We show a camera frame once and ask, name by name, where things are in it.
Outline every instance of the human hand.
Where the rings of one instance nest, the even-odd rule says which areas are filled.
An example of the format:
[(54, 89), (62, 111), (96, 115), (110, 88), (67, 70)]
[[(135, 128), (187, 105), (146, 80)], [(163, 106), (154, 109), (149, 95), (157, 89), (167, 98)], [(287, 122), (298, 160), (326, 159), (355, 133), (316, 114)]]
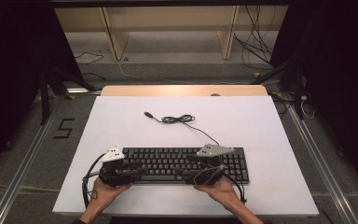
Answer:
[(100, 177), (97, 177), (94, 181), (89, 206), (87, 206), (80, 220), (85, 223), (91, 223), (120, 193), (130, 187), (131, 184), (127, 184), (113, 188), (109, 185), (105, 185)]
[(208, 193), (212, 199), (221, 203), (229, 212), (236, 216), (241, 223), (263, 223), (241, 202), (232, 187), (231, 181), (225, 176), (222, 176), (214, 185), (195, 185), (194, 189)]
[(221, 203), (228, 211), (231, 211), (233, 203), (240, 202), (231, 181), (222, 176), (214, 185), (194, 185), (194, 189), (206, 192), (212, 199)]

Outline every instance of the white tabletop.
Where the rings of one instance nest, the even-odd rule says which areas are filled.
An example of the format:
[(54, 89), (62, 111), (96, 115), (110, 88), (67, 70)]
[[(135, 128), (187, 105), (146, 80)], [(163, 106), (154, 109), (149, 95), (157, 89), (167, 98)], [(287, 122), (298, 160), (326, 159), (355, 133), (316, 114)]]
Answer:
[[(91, 110), (53, 212), (85, 210), (81, 179), (112, 147), (203, 147), (213, 141), (183, 124), (155, 118), (190, 114), (189, 123), (220, 146), (243, 147), (251, 183), (244, 186), (247, 206), (256, 215), (317, 216), (318, 210), (298, 167), (276, 108), (269, 96), (133, 97), (100, 96)], [(97, 164), (95, 171), (101, 168)], [(89, 181), (92, 189), (93, 179)], [(104, 211), (114, 216), (227, 217), (231, 214), (192, 186), (134, 185)]]

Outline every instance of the person's right hand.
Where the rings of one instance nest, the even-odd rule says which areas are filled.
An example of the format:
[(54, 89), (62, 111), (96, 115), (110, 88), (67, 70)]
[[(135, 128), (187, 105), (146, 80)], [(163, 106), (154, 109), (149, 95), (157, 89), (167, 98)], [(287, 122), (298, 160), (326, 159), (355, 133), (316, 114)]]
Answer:
[(212, 199), (221, 203), (228, 211), (231, 211), (233, 203), (240, 203), (231, 181), (222, 176), (214, 185), (195, 185), (194, 189), (206, 192)]
[(229, 212), (236, 216), (241, 223), (263, 223), (241, 202), (232, 187), (231, 181), (225, 176), (222, 176), (214, 185), (195, 185), (194, 189), (208, 193), (212, 199), (221, 203)]

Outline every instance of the keyboard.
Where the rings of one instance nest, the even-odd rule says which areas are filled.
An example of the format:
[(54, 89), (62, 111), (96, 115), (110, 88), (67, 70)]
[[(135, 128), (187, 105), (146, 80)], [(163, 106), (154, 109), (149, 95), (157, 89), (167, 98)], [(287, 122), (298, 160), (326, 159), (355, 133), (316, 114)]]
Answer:
[[(186, 159), (196, 154), (200, 147), (123, 147), (124, 161), (140, 161), (147, 173), (136, 180), (136, 184), (185, 184), (174, 168), (186, 171), (199, 170), (199, 166)], [(232, 153), (220, 156), (225, 173), (243, 184), (249, 183), (248, 169), (242, 147), (234, 147)]]

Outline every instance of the gray floor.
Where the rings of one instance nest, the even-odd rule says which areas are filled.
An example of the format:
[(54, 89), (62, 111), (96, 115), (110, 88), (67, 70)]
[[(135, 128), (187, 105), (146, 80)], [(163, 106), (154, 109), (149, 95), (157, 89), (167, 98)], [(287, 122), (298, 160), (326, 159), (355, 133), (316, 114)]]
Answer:
[[(246, 35), (246, 33), (238, 34), (239, 37)], [(109, 84), (249, 83), (255, 79), (255, 72), (266, 73), (266, 70), (251, 69), (242, 63), (241, 46), (236, 42), (234, 42), (230, 60), (223, 60), (216, 34), (211, 32), (131, 34), (123, 60), (120, 61), (121, 70), (112, 59), (104, 34), (67, 34), (67, 36), (75, 55), (86, 51), (103, 55), (98, 62), (79, 65), (83, 73), (94, 73), (105, 77), (101, 79), (94, 75), (85, 76), (88, 83), (99, 87)], [(271, 46), (274, 44), (274, 36), (276, 33), (272, 32), (266, 35)], [(98, 58), (91, 55), (85, 56), (78, 59), (78, 62), (89, 63)], [(260, 63), (251, 55), (248, 58), (247, 52), (244, 56), (246, 63), (269, 68), (267, 64)], [(278, 90), (276, 80), (278, 77), (266, 83), (268, 91)], [(66, 83), (66, 85), (68, 88), (77, 87), (73, 83)], [(87, 93), (73, 95), (72, 99), (64, 99), (61, 103), (61, 98), (51, 100), (56, 113), (4, 223), (71, 223), (72, 217), (53, 214), (51, 210), (96, 98), (96, 95)], [(276, 103), (276, 107), (277, 112), (283, 112), (283, 104)], [(310, 192), (315, 202), (333, 219), (334, 223), (344, 223), (290, 113), (291, 111), (288, 110), (282, 116), (282, 125)], [(73, 128), (73, 131), (69, 138), (55, 139), (54, 136), (63, 135), (62, 131), (58, 130), (62, 119), (73, 119), (65, 123)], [(30, 107), (21, 126), (11, 139), (11, 150), (4, 151), (0, 156), (0, 199), (33, 143), (40, 128), (40, 120), (41, 103), (35, 99), (33, 106)], [(345, 158), (338, 156), (338, 147), (334, 137), (325, 126), (323, 118), (317, 115), (313, 119), (305, 119), (305, 123), (339, 186), (348, 198), (353, 212), (358, 216), (358, 175)], [(261, 218), (270, 219), (275, 223), (329, 223), (324, 214), (312, 218)], [(99, 217), (96, 221), (96, 223), (108, 222), (109, 217)]]

